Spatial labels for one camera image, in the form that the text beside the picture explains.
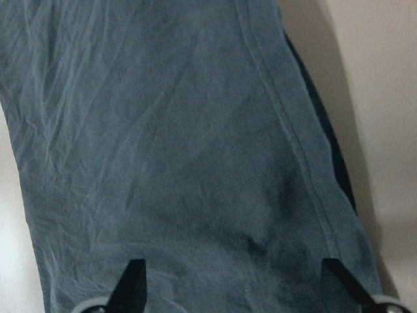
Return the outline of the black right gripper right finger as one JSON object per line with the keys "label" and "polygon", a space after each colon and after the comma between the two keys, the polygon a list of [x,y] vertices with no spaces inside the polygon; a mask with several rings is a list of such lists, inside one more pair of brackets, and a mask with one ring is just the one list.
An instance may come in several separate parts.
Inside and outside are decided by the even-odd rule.
{"label": "black right gripper right finger", "polygon": [[322,261],[321,295],[326,312],[381,312],[381,306],[338,259]]}

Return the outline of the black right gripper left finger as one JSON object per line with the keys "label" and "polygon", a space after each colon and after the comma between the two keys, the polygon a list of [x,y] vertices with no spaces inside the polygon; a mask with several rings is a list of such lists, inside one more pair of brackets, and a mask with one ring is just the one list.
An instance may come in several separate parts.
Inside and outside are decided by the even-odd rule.
{"label": "black right gripper left finger", "polygon": [[105,305],[105,312],[142,313],[147,303],[145,260],[131,260]]}

